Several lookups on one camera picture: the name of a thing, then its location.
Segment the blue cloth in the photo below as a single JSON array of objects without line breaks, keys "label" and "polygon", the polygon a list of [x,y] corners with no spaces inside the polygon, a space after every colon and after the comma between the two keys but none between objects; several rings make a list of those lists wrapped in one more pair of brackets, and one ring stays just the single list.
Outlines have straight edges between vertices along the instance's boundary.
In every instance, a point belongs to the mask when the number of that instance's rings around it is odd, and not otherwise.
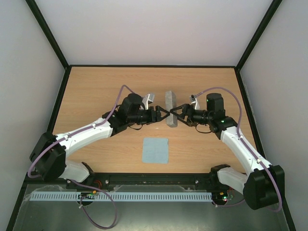
[{"label": "blue cloth", "polygon": [[169,160],[169,144],[167,138],[144,138],[142,162],[167,164]]}]

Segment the wooden tabletop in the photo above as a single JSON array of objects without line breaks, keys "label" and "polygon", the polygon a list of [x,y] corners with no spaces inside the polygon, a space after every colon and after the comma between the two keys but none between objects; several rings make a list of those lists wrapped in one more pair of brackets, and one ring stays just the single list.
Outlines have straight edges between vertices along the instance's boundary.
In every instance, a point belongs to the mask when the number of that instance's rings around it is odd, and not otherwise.
[{"label": "wooden tabletop", "polygon": [[[232,68],[73,67],[53,133],[77,129],[110,111],[123,84],[141,96],[155,93],[151,105],[164,108],[165,92],[168,90],[175,92],[179,106],[189,103],[191,94],[210,87],[225,87],[240,99],[243,108],[241,129],[255,145]],[[235,99],[222,90],[211,92],[222,94],[226,115],[237,121],[239,108]],[[128,94],[129,91],[124,90],[120,102]],[[198,99],[201,109],[206,109],[206,93]],[[142,162],[143,138],[148,137],[169,139],[167,164]],[[207,173],[211,167],[220,164],[229,164],[243,172],[235,155],[215,134],[198,133],[195,128],[181,122],[178,122],[177,128],[168,127],[165,121],[143,126],[139,131],[128,128],[78,150],[69,159],[86,162],[95,172]]]}]

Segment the purple cable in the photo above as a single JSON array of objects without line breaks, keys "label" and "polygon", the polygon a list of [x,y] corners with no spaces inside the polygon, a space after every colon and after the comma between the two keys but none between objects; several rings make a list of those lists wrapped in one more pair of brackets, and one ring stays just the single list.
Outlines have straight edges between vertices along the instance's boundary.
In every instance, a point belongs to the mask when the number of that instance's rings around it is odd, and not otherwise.
[{"label": "purple cable", "polygon": [[84,188],[88,188],[88,189],[93,189],[93,190],[96,190],[96,191],[100,191],[101,193],[104,193],[109,199],[110,201],[112,202],[114,208],[115,208],[115,219],[114,219],[114,222],[112,222],[112,224],[108,227],[104,227],[104,226],[100,226],[99,224],[95,223],[95,221],[92,220],[92,218],[90,218],[90,216],[88,215],[88,213],[86,212],[85,208],[82,206],[82,200],[84,199],[84,196],[81,197],[80,199],[80,208],[82,208],[82,210],[84,211],[84,213],[86,214],[88,220],[92,223],[92,225],[94,225],[96,228],[99,228],[101,230],[108,230],[108,229],[111,229],[113,228],[115,225],[116,225],[116,220],[117,220],[117,207],[116,207],[116,203],[115,201],[111,198],[111,196],[106,193],[105,191],[99,189],[99,188],[95,188],[95,187],[92,187],[92,186],[88,186],[88,185],[84,185],[84,184],[80,184],[78,182],[76,182],[75,180],[70,180],[72,181],[74,184],[78,185],[78,186],[81,186],[81,187],[84,187]]},{"label": "purple cable", "polygon": [[[117,98],[116,98],[115,104],[114,104],[113,108],[111,109],[110,113],[108,114],[108,116],[106,117],[106,119],[105,119],[103,122],[98,123],[96,126],[103,125],[103,124],[106,123],[106,122],[108,121],[108,119],[111,117],[112,113],[113,113],[113,112],[115,111],[115,109],[116,109],[117,103],[118,103],[119,100],[120,100],[120,97],[121,97],[121,93],[122,93],[122,91],[123,91],[123,88],[127,88],[131,93],[134,93],[128,86],[123,85],[123,86],[121,87],[121,89],[120,89],[120,92],[119,92],[119,94],[118,94],[118,96],[117,96]],[[91,128],[93,128],[92,125],[87,126],[87,127],[85,127],[85,128],[82,128],[82,129],[80,129],[80,130],[77,130],[77,131],[75,131],[75,132],[69,134],[68,137],[71,138],[72,136],[75,136],[75,135],[77,135],[78,133],[81,133],[81,132],[86,131],[86,130],[91,129]],[[30,166],[30,168],[29,168],[29,170],[28,170],[28,172],[27,172],[28,177],[30,177],[30,178],[37,178],[37,177],[40,176],[39,174],[37,174],[37,175],[31,175],[31,171],[34,169],[35,165],[36,165],[36,164],[38,163],[38,161],[42,158],[42,156],[44,156],[44,154],[46,154],[46,152],[48,152],[51,148],[53,148],[53,147],[56,146],[58,143],[60,143],[60,142],[62,142],[62,141],[64,141],[64,140],[65,140],[65,138],[63,137],[63,138],[57,140],[56,142],[52,143],[51,145],[49,145],[49,146],[48,146],[48,147],[47,147],[47,148],[46,148],[46,149],[34,160],[34,161],[33,161],[32,165]]]},{"label": "purple cable", "polygon": [[[238,106],[239,106],[239,109],[240,109],[240,116],[239,116],[239,121],[237,122],[237,128],[236,128],[236,132],[237,132],[237,135],[238,137],[240,138],[240,141],[243,143],[243,145],[249,150],[249,152],[251,153],[251,155],[256,159],[258,160],[258,156],[251,150],[251,148],[248,146],[248,144],[241,138],[241,134],[240,134],[240,124],[241,124],[241,120],[242,120],[242,107],[241,107],[241,103],[240,101],[238,100],[238,98],[236,97],[236,95],[226,89],[226,88],[223,88],[223,87],[213,87],[213,88],[208,88],[200,93],[198,93],[195,97],[198,97],[200,95],[202,95],[203,93],[209,91],[209,90],[214,90],[214,89],[221,89],[221,90],[224,90],[226,92],[228,92],[229,94],[231,94],[233,96],[233,98],[236,100]],[[274,189],[276,191],[276,194],[278,196],[278,208],[277,209],[270,209],[268,208],[269,210],[273,211],[273,212],[279,212],[282,208],[282,198],[281,198],[281,195],[280,195],[280,192],[279,192],[279,189],[278,189],[278,186],[272,176],[272,174],[270,173],[270,171],[267,169],[267,167],[265,166],[265,164],[262,162],[262,161],[259,161],[259,163],[261,164],[261,166],[264,168],[264,170],[266,171],[266,173],[268,174],[273,186],[274,186]],[[241,203],[243,203],[245,200],[242,200],[236,204],[233,204],[233,205],[218,205],[219,207],[231,207],[231,206],[235,206],[235,205],[239,205]]]}]

